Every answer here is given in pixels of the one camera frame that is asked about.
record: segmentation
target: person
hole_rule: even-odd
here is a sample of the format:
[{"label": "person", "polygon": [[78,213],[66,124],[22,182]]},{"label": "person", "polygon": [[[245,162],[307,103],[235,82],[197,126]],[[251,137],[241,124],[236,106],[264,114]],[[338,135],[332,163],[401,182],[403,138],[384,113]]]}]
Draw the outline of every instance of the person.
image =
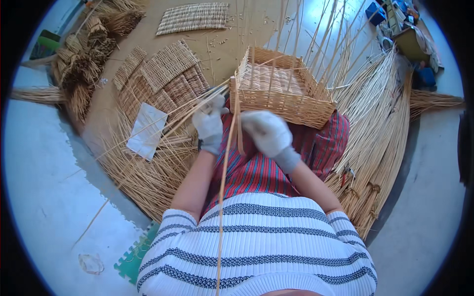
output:
[{"label": "person", "polygon": [[[210,114],[198,110],[193,115],[201,150],[143,258],[139,295],[216,294],[219,206],[211,202],[202,213],[227,143],[224,130],[229,136],[221,119],[228,113],[223,105],[224,97],[218,96]],[[244,175],[237,170],[226,178],[231,190],[226,190],[223,203],[219,293],[373,295],[377,274],[370,254],[336,196],[295,151],[287,123],[269,111],[242,112],[241,122],[258,152],[237,161],[243,163]],[[232,166],[229,161],[228,174],[235,172]],[[252,184],[247,179],[265,170],[278,171],[268,173],[267,183],[258,190],[228,184]],[[290,195],[282,194],[283,186],[276,189],[278,182],[271,180],[280,170]]]}]

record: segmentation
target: blue box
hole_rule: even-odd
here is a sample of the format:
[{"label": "blue box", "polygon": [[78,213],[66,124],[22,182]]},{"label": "blue box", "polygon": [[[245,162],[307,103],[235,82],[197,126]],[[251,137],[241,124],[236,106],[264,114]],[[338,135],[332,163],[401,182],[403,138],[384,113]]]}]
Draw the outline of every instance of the blue box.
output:
[{"label": "blue box", "polygon": [[377,5],[375,4],[375,2],[372,2],[369,7],[365,10],[365,14],[367,15],[367,18],[370,18],[374,12],[377,13],[374,15],[374,17],[370,20],[370,22],[372,23],[372,25],[374,26],[377,26],[378,24],[380,24],[381,22],[383,22],[385,20],[385,13],[383,11],[383,8],[382,7],[377,7]]}]

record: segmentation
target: forearm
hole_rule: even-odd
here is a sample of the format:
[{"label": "forearm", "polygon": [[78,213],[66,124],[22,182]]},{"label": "forearm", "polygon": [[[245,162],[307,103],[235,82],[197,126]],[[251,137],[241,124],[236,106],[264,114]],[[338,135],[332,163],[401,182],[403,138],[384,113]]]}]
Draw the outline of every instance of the forearm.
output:
[{"label": "forearm", "polygon": [[199,152],[196,161],[176,191],[171,208],[188,212],[199,222],[216,159],[214,154],[206,150]]},{"label": "forearm", "polygon": [[334,211],[344,211],[336,195],[300,160],[290,174],[296,189],[305,197],[314,200],[329,214]]}]

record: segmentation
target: white work glove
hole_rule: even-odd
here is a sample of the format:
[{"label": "white work glove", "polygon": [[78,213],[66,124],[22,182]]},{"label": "white work glove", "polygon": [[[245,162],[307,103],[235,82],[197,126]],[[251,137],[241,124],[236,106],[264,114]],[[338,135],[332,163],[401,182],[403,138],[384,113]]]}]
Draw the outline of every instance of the white work glove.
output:
[{"label": "white work glove", "polygon": [[300,161],[300,155],[292,146],[293,135],[286,122],[266,110],[245,111],[240,118],[258,150],[273,159],[285,174],[290,174]]},{"label": "white work glove", "polygon": [[219,156],[222,142],[223,125],[220,116],[229,113],[224,108],[225,98],[217,95],[208,105],[201,107],[192,116],[192,124],[198,131],[198,138],[202,140],[201,150]]}]

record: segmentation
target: concrete floor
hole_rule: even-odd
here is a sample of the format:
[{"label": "concrete floor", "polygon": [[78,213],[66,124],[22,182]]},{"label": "concrete floor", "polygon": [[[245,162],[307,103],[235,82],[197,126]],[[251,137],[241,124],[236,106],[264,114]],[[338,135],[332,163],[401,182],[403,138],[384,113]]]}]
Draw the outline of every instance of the concrete floor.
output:
[{"label": "concrete floor", "polygon": [[[360,3],[349,1],[352,8],[347,14],[355,13]],[[57,1],[38,32],[59,28],[60,17],[75,4]],[[310,36],[305,30],[314,32],[321,5],[305,1],[297,55],[306,53]],[[446,67],[438,77],[438,91],[462,96],[459,71],[442,32],[426,12],[421,14]],[[282,36],[288,30],[286,25]],[[355,55],[373,35],[373,27],[362,31]],[[291,38],[288,44],[286,51],[293,51]],[[275,46],[276,34],[269,41],[270,48]],[[367,47],[361,60],[376,50],[375,44]],[[15,81],[15,86],[47,84],[44,72],[25,68]],[[401,195],[369,247],[379,277],[377,295],[419,295],[448,252],[464,198],[456,162],[459,113],[448,110],[421,117]],[[43,279],[60,295],[135,293],[113,264],[138,240],[150,220],[115,189],[56,108],[12,100],[6,116],[4,153],[10,205],[26,250]],[[87,233],[74,244],[108,199]],[[79,254],[99,254],[105,270],[100,275],[85,273],[79,266]]]}]

